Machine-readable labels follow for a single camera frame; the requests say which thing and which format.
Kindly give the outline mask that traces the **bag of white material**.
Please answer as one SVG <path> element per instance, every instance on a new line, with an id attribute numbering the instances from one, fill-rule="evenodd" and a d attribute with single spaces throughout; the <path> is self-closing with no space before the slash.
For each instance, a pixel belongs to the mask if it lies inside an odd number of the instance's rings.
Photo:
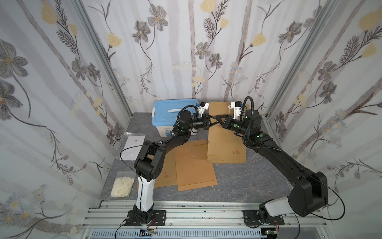
<path id="1" fill-rule="evenodd" d="M 117 177 L 114 181 L 111 197 L 122 198 L 130 196 L 135 179 L 132 177 Z"/>

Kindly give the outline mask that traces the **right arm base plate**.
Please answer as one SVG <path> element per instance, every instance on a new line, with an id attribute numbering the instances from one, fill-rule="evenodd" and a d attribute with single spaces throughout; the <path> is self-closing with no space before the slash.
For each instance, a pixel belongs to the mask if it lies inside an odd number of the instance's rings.
<path id="1" fill-rule="evenodd" d="M 247 226 L 283 226 L 282 216 L 271 217 L 263 210 L 243 210 L 244 223 Z"/>

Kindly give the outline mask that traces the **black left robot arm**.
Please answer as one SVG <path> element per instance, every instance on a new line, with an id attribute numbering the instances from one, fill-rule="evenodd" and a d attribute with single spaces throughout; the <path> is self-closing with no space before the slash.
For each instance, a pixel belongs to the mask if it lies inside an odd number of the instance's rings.
<path id="1" fill-rule="evenodd" d="M 138 196 L 133 213 L 141 220 L 153 217 L 153 191 L 155 180 L 163 170 L 165 156 L 177 146 L 185 144 L 194 129 L 208 130 L 220 123 L 215 116 L 199 114 L 195 105 L 183 107 L 176 117 L 170 136 L 157 141 L 145 141 L 135 160 L 132 170 L 138 177 Z"/>

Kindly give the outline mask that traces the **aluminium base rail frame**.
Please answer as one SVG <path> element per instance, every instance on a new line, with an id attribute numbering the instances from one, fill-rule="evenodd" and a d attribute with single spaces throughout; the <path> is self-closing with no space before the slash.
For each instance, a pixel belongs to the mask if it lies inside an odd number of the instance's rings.
<path id="1" fill-rule="evenodd" d="M 156 201 L 155 210 L 166 210 L 165 226 L 124 226 L 133 201 L 102 200 L 97 208 L 88 209 L 79 232 L 79 238 L 88 239 L 94 229 L 141 229 L 144 233 L 156 234 L 159 229 L 260 229 L 267 239 L 332 239 L 328 225 L 315 216 L 300 217 L 281 215 L 283 226 L 247 226 L 243 210 L 255 210 L 254 203 L 222 202 L 175 202 Z"/>

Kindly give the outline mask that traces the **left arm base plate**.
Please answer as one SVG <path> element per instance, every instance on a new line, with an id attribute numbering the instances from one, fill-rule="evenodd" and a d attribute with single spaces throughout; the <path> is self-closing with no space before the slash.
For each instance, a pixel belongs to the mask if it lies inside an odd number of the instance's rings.
<path id="1" fill-rule="evenodd" d="M 154 210 L 151 213 L 151 218 L 146 220 L 140 219 L 133 211 L 129 211 L 126 219 L 122 222 L 124 226 L 133 227 L 133 226 L 165 226 L 166 224 L 166 210 Z"/>

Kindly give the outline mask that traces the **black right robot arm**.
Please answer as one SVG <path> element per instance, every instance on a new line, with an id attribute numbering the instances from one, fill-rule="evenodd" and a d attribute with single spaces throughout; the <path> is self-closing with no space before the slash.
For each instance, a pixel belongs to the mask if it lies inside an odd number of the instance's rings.
<path id="1" fill-rule="evenodd" d="M 239 115 L 218 115 L 215 120 L 222 128 L 234 132 L 242 139 L 244 146 L 266 158 L 292 186 L 290 194 L 279 199 L 271 199 L 259 205 L 257 217 L 261 224 L 269 224 L 281 215 L 296 214 L 301 217 L 314 215 L 315 211 L 328 205 L 327 177 L 322 172 L 313 172 L 298 163 L 276 142 L 261 129 L 262 117 L 254 109 L 254 101 L 250 102 L 250 109 L 246 109 L 241 102 L 237 103 Z"/>

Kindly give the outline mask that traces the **blue lid storage box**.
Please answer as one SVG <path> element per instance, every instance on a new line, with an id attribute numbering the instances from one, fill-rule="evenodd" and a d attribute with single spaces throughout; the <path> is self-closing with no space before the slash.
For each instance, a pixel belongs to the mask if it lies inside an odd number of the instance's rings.
<path id="1" fill-rule="evenodd" d="M 156 101 L 152 109 L 152 125 L 157 128 L 160 137 L 170 135 L 179 111 L 187 106 L 199 104 L 196 99 Z"/>

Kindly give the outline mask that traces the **kraft file bag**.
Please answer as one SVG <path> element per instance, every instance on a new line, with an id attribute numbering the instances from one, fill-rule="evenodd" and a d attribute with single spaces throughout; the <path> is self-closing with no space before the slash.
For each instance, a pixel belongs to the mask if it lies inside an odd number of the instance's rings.
<path id="1" fill-rule="evenodd" d="M 166 153 L 163 169 L 155 181 L 154 188 L 177 185 L 175 149 Z"/>
<path id="2" fill-rule="evenodd" d="M 187 191 L 218 184 L 214 166 L 207 161 L 206 139 L 189 141 L 175 148 L 178 191 Z"/>
<path id="3" fill-rule="evenodd" d="M 229 102 L 210 102 L 209 115 L 234 115 L 229 109 Z M 242 139 L 234 135 L 234 132 L 224 129 L 216 124 L 209 128 L 208 138 L 208 162 L 220 164 L 235 164 L 246 162 L 247 148 L 242 143 Z"/>

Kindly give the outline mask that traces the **clear plastic zip bag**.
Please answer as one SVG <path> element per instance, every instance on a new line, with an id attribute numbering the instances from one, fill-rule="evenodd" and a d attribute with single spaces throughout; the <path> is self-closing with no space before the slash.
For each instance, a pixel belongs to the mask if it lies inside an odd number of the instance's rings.
<path id="1" fill-rule="evenodd" d="M 126 132 L 122 136 L 122 145 L 118 151 L 119 159 L 135 161 L 145 141 L 146 134 Z"/>

